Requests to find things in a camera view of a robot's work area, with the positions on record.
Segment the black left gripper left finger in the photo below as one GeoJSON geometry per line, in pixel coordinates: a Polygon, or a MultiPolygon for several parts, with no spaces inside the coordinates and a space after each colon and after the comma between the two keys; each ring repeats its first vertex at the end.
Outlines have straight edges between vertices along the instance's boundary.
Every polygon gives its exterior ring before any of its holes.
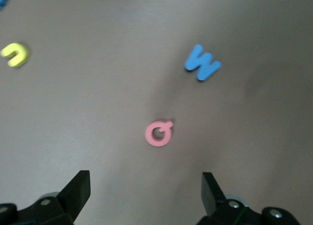
{"type": "Polygon", "coordinates": [[[39,199],[34,205],[38,225],[72,225],[90,197],[90,172],[78,174],[58,193],[39,199]]]}

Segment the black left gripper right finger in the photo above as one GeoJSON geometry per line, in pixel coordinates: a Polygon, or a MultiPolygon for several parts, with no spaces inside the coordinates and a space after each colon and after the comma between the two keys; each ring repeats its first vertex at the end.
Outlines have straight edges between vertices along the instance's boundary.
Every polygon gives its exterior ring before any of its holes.
{"type": "Polygon", "coordinates": [[[234,198],[226,198],[213,174],[203,172],[201,199],[206,215],[202,225],[260,225],[261,215],[234,198]]]}

